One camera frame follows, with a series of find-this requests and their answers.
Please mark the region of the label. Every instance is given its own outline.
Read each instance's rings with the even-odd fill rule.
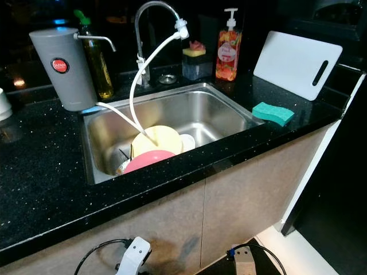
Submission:
[[[236,50],[231,47],[229,42],[223,43],[218,49],[218,57],[223,62],[231,62],[236,58]]]
[[[51,67],[58,73],[67,73],[69,71],[69,63],[60,57],[56,57],[51,61]]]

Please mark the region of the white floor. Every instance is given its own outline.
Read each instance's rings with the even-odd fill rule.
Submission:
[[[271,226],[256,239],[280,259],[287,275],[338,275],[298,231],[284,237]]]

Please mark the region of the dark background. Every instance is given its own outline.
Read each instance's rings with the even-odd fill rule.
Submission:
[[[282,230],[297,229],[340,275],[367,274],[367,145],[358,124],[366,88],[364,82]]]
[[[142,0],[0,0],[0,87],[5,91],[50,84],[28,33],[55,26],[79,27],[73,9],[81,9],[92,19],[99,35],[107,36],[117,47],[112,53],[103,43],[111,75],[136,70],[134,15]],[[254,68],[270,30],[301,35],[342,45],[342,62],[365,67],[364,1],[357,0],[263,0],[194,1],[170,0],[170,5],[188,22],[190,40],[203,42],[215,58],[218,31],[229,14],[223,10],[238,7],[237,27],[243,29],[239,73]],[[153,30],[151,39],[149,30]],[[143,52],[153,49],[174,32],[174,17],[161,7],[152,7],[140,18]],[[186,41],[173,41],[158,55],[152,67],[181,63]],[[25,80],[14,86],[17,79]]]

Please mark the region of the cabinet door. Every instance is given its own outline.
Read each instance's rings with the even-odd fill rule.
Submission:
[[[204,181],[0,268],[1,275],[73,274],[81,258],[101,242],[140,236],[152,254],[143,266],[154,275],[193,274],[200,268]],[[119,243],[91,254],[80,275],[115,274],[124,252]]]
[[[280,221],[325,131],[206,179],[201,267]]]

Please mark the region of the sponge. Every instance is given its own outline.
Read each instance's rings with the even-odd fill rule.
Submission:
[[[193,50],[193,49],[190,49],[190,48],[186,48],[186,49],[182,49],[182,53],[187,55],[187,56],[190,56],[190,57],[197,57],[197,56],[202,56],[203,54],[206,53],[206,50]]]
[[[286,125],[294,116],[294,113],[289,109],[269,105],[264,102],[253,107],[252,114],[260,119],[274,121],[280,126]]]

